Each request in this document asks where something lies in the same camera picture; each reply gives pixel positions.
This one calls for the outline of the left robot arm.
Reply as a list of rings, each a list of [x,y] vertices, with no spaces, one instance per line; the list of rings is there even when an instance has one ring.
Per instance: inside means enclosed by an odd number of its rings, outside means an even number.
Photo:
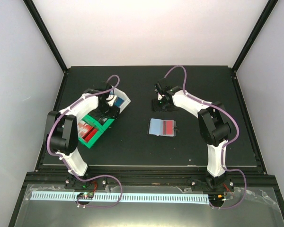
[[[119,108],[109,103],[109,96],[117,91],[117,86],[108,82],[102,90],[89,89],[74,103],[60,111],[50,111],[47,115],[44,143],[49,155],[58,157],[76,176],[75,183],[82,189],[92,184],[87,174],[88,165],[78,151],[78,123],[88,113],[100,108],[102,113],[119,112]]]

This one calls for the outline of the red credit card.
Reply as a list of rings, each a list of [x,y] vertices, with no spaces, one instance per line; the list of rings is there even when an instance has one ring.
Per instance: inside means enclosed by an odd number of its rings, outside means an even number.
[[[174,137],[175,136],[175,121],[174,120],[163,120],[162,125],[162,136]]]

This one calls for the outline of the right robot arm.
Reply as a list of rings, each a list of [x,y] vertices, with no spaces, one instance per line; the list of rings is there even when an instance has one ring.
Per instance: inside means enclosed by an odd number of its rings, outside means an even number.
[[[200,135],[207,144],[208,164],[206,186],[212,191],[223,185],[226,168],[226,148],[240,134],[234,118],[221,102],[210,103],[186,92],[182,87],[168,85],[166,79],[155,84],[158,98],[152,100],[152,111],[186,110],[198,119]]]

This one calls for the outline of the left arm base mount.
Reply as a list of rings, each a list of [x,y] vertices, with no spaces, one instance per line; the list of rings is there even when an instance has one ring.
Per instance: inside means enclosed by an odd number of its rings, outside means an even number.
[[[72,189],[75,191],[92,191],[94,189],[102,190],[106,186],[108,178],[108,175],[85,176],[83,177],[83,180],[88,181],[84,182],[77,179],[74,175],[68,174],[62,182],[64,183],[65,189]]]

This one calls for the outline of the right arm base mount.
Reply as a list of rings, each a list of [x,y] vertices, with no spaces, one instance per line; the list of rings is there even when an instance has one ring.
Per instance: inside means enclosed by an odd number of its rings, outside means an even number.
[[[213,177],[211,175],[191,177],[188,184],[193,189],[199,189],[204,192],[234,192],[231,186],[231,179],[227,175]]]

